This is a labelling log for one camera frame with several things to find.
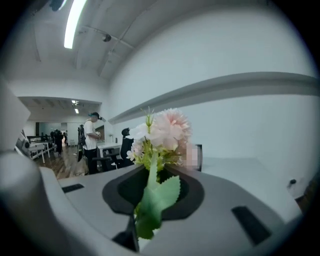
security camera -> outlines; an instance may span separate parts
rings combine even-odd
[[[104,41],[104,42],[109,42],[110,40],[111,40],[111,35],[109,35],[109,34],[105,34],[102,37],[102,41]]]

wall shelf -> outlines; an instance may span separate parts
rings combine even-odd
[[[112,125],[155,112],[208,101],[258,95],[320,95],[319,80],[285,72],[250,72],[221,76],[170,91],[132,107],[108,120]]]

white ceiling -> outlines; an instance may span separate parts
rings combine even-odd
[[[77,105],[71,99],[47,98],[47,97],[19,97],[27,108],[55,109],[57,111],[78,109],[82,114],[89,114],[98,111],[99,103],[81,101]]]
[[[110,80],[121,63],[147,37],[175,18],[225,0],[87,0],[75,33],[73,49],[64,48],[64,37],[73,0],[60,11],[49,4],[32,16],[26,13],[12,39],[17,58],[38,62],[69,63],[75,69],[94,70]],[[103,34],[112,36],[104,42]]]

black cap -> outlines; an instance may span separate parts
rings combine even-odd
[[[93,113],[89,114],[89,116],[90,116],[90,117],[97,117],[99,120],[102,119],[97,112],[93,112]]]

wooden floor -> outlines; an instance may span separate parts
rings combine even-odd
[[[74,177],[78,175],[84,175],[88,171],[86,162],[82,159],[80,162],[77,162],[77,156],[74,155],[77,153],[77,147],[66,147],[65,144],[62,144],[61,156],[55,157],[53,151],[50,151],[50,158],[48,154],[44,154],[43,163],[42,157],[36,158],[34,161],[40,167],[47,167],[54,171],[56,178],[64,179],[69,177]]]

